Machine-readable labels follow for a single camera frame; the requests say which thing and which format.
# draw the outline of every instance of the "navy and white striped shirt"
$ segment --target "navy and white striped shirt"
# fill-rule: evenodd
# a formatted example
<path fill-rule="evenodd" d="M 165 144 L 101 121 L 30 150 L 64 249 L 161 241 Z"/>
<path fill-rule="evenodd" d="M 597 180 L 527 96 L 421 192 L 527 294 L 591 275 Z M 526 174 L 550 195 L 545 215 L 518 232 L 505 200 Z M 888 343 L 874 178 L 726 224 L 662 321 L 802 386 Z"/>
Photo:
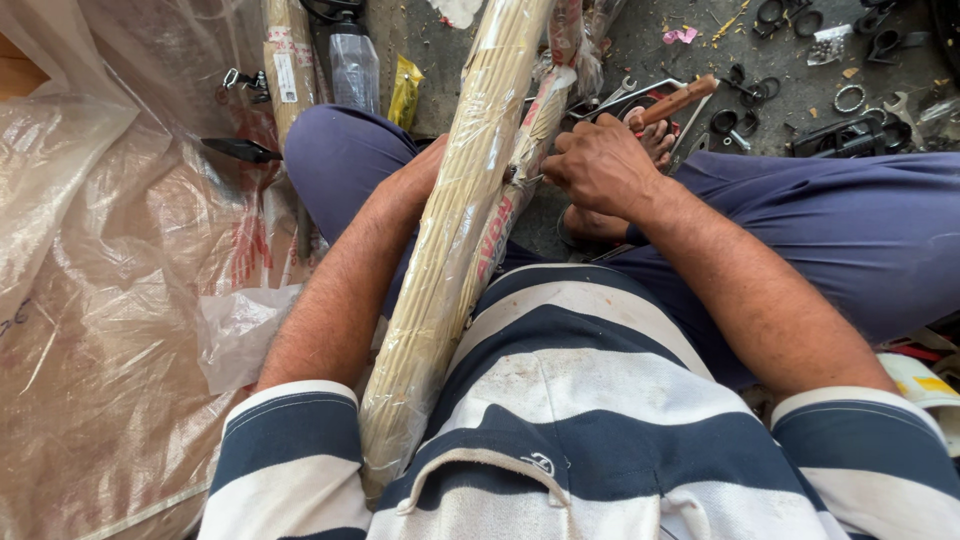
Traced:
<path fill-rule="evenodd" d="M 900 396 L 812 390 L 768 431 L 607 268 L 521 268 L 474 313 L 374 513 L 352 391 L 292 382 L 230 413 L 201 540 L 960 536 L 943 435 Z"/>

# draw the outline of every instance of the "hand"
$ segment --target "hand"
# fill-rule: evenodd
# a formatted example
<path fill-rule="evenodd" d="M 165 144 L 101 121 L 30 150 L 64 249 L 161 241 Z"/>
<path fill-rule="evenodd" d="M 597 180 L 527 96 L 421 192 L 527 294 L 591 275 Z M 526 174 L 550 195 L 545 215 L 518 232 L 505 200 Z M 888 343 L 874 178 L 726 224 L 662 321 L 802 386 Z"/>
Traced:
<path fill-rule="evenodd" d="M 403 166 L 396 174 L 402 178 L 404 189 L 419 204 L 425 204 L 437 184 L 437 175 L 440 174 L 440 163 L 444 160 L 447 134 L 437 137 L 430 146 L 423 149 L 415 158 Z"/>
<path fill-rule="evenodd" d="M 596 124 L 580 122 L 554 145 L 558 155 L 547 158 L 541 170 L 581 209 L 628 219 L 637 204 L 673 182 L 657 170 L 630 128 L 609 114 Z"/>

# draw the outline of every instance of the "wooden handle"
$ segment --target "wooden handle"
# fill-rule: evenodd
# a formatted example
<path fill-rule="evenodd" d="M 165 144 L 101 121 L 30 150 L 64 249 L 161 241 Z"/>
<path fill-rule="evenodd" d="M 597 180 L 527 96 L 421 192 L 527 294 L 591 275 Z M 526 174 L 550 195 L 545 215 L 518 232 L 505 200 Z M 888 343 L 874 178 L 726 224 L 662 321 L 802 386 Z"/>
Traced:
<path fill-rule="evenodd" d="M 694 101 L 709 96 L 716 89 L 717 81 L 713 78 L 713 74 L 708 73 L 650 106 L 650 109 L 640 114 L 640 120 L 643 120 L 644 126 L 660 122 Z"/>

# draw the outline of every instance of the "leg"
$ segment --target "leg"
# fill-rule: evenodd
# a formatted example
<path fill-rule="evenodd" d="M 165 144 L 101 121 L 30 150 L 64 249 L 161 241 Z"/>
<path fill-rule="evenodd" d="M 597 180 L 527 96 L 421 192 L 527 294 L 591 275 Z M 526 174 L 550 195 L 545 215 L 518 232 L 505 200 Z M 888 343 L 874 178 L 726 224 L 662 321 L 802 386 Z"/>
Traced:
<path fill-rule="evenodd" d="M 291 126 L 283 158 L 310 217 L 333 244 L 377 185 L 417 152 L 413 139 L 386 118 L 336 105 L 318 105 L 304 111 Z M 410 239 L 391 282 L 383 306 L 387 318 L 393 315 L 414 241 Z M 531 264 L 531 255 L 509 242 L 504 266 Z"/>
<path fill-rule="evenodd" d="M 877 343 L 960 307 L 960 154 L 857 160 L 698 152 L 677 180 L 793 264 Z M 749 382 L 703 305 L 651 246 L 607 263 L 656 294 L 724 384 Z"/>

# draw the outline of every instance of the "dirty floor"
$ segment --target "dirty floor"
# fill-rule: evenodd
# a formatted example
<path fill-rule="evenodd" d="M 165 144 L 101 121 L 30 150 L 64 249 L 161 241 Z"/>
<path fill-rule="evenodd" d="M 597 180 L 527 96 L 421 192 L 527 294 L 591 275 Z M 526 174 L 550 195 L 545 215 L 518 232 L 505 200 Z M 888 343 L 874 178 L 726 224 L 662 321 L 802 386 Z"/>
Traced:
<path fill-rule="evenodd" d="M 864 62 L 869 40 L 852 36 L 848 38 L 843 60 L 807 66 L 812 37 L 799 38 L 792 29 L 784 28 L 772 38 L 761 40 L 751 32 L 761 2 L 751 0 L 726 34 L 712 40 L 723 23 L 741 12 L 740 3 L 627 0 L 608 33 L 612 46 L 604 58 L 605 86 L 601 96 L 620 85 L 628 68 L 629 74 L 642 86 L 648 86 L 667 78 L 667 71 L 684 81 L 709 72 L 726 76 L 731 64 L 741 62 L 746 67 L 748 80 L 774 76 L 782 83 L 780 94 L 760 110 L 760 126 L 748 139 L 753 145 L 751 154 L 784 156 L 783 145 L 791 136 L 784 121 L 803 132 L 843 118 L 831 105 L 840 86 L 863 85 L 871 108 L 881 107 L 884 100 L 894 101 L 894 91 L 908 92 L 907 107 L 915 119 L 919 117 L 919 110 L 956 93 L 952 82 L 936 83 L 950 79 L 950 74 L 932 39 L 924 47 L 899 51 L 894 57 L 896 65 L 881 65 Z M 853 0 L 815 0 L 812 9 L 823 12 L 823 28 L 853 23 L 866 11 Z M 380 93 L 384 112 L 390 103 L 397 54 L 413 61 L 426 76 L 420 83 L 420 105 L 411 130 L 415 135 L 433 136 L 448 130 L 457 106 L 460 71 L 482 12 L 483 8 L 471 27 L 457 30 L 441 22 L 441 15 L 426 0 L 372 0 L 369 4 L 366 24 L 381 62 Z M 696 28 L 702 34 L 691 44 L 663 43 L 664 26 L 680 29 L 683 25 Z M 901 34 L 931 30 L 926 2 L 912 2 L 894 11 L 881 26 L 881 30 L 886 29 Z M 844 71 L 849 68 L 857 71 L 848 78 Z M 690 145 L 707 130 L 708 120 L 717 110 L 733 108 L 742 113 L 744 108 L 737 99 L 734 90 L 721 85 L 687 134 L 679 153 L 686 155 Z M 685 123 L 692 109 L 674 119 Z M 718 144 L 716 150 L 729 152 L 732 148 Z M 566 260 L 564 245 L 555 233 L 557 216 L 565 203 L 566 198 L 559 189 L 540 185 L 537 196 L 517 223 L 512 239 L 545 257 Z"/>

